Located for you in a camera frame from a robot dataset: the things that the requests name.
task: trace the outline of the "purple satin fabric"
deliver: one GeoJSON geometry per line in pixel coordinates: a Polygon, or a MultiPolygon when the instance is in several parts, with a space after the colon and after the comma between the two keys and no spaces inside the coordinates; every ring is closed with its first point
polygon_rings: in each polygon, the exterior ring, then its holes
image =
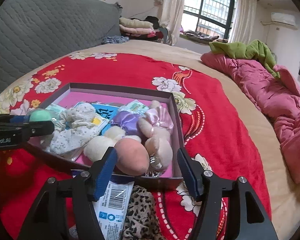
{"type": "Polygon", "coordinates": [[[110,121],[111,126],[119,126],[125,130],[126,135],[138,135],[142,136],[141,131],[138,127],[138,120],[140,114],[132,114],[128,111],[120,111],[110,121]]]}
{"type": "Polygon", "coordinates": [[[152,126],[157,126],[161,128],[166,128],[169,130],[170,134],[173,130],[173,122],[168,112],[168,109],[163,106],[157,106],[146,111],[146,120],[152,124],[152,126]]]}

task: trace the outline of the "headboard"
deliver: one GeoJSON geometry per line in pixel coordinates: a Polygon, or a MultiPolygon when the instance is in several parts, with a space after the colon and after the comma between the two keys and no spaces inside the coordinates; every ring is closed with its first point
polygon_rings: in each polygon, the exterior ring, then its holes
{"type": "Polygon", "coordinates": [[[0,7],[0,93],[29,71],[120,35],[117,4],[100,0],[5,0],[0,7]]]}

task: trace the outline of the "window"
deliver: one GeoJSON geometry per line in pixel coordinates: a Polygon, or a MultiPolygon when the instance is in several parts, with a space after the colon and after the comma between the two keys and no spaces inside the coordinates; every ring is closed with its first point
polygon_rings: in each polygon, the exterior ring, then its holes
{"type": "Polygon", "coordinates": [[[185,0],[182,28],[227,39],[234,7],[235,0],[185,0]]]}

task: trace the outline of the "green blanket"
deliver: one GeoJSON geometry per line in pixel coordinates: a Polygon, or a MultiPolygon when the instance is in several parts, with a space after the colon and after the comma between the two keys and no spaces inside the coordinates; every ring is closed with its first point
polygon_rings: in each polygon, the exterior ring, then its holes
{"type": "Polygon", "coordinates": [[[279,72],[273,70],[276,62],[271,54],[270,49],[262,41],[254,40],[249,45],[242,42],[222,43],[210,42],[209,43],[213,54],[225,54],[233,59],[254,59],[263,65],[263,67],[274,77],[280,78],[279,72]]]}

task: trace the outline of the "pink plush toy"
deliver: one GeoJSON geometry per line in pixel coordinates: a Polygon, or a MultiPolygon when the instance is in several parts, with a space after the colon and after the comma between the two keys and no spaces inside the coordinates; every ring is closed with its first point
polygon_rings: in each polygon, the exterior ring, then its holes
{"type": "Polygon", "coordinates": [[[149,168],[149,155],[144,146],[131,138],[119,140],[114,148],[117,150],[117,167],[120,171],[131,176],[139,176],[149,168]]]}
{"type": "Polygon", "coordinates": [[[145,117],[138,120],[141,132],[148,138],[145,148],[150,157],[149,174],[163,174],[172,162],[170,136],[173,122],[167,109],[158,101],[152,101],[145,117]]]}
{"type": "Polygon", "coordinates": [[[136,135],[126,136],[119,126],[110,127],[103,136],[94,137],[84,148],[83,154],[91,161],[101,160],[108,147],[117,150],[116,166],[120,171],[131,176],[146,173],[149,168],[149,155],[136,135]]]}

